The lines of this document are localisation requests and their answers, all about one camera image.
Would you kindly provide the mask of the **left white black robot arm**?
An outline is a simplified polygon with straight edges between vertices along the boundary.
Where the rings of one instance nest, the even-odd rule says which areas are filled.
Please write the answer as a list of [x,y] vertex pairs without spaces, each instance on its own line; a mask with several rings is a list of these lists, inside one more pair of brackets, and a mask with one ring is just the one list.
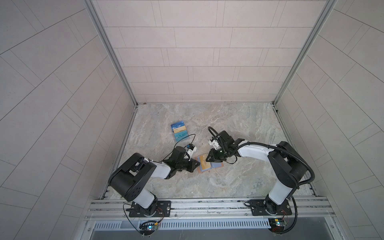
[[149,179],[168,180],[177,172],[194,172],[200,166],[200,162],[192,158],[196,149],[193,144],[184,148],[176,146],[170,157],[161,162],[135,153],[111,174],[108,184],[128,202],[134,202],[143,209],[152,211],[158,199],[145,189]]

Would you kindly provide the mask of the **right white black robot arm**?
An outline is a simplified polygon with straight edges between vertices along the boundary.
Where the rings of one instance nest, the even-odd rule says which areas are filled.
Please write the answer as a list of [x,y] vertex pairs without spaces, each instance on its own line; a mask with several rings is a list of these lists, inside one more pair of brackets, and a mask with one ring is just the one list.
[[254,158],[271,164],[277,181],[265,200],[255,206],[269,215],[278,214],[284,201],[290,198],[299,186],[315,179],[315,173],[308,163],[284,141],[274,146],[243,139],[226,143],[212,139],[209,144],[212,148],[207,162],[225,162],[227,158],[235,156]]

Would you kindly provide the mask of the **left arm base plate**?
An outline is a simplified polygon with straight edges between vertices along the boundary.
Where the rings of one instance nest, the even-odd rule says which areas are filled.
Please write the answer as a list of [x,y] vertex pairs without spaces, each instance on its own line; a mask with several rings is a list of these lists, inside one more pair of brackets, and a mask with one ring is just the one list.
[[133,202],[129,209],[130,218],[160,218],[169,217],[171,211],[171,201],[155,200],[147,209]]

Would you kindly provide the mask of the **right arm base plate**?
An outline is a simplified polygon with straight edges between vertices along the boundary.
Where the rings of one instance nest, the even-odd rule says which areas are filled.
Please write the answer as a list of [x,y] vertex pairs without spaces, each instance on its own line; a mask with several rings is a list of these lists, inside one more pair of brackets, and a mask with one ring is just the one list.
[[277,205],[272,200],[249,200],[244,205],[251,209],[253,216],[291,216],[292,209],[288,200],[284,200],[281,205]]

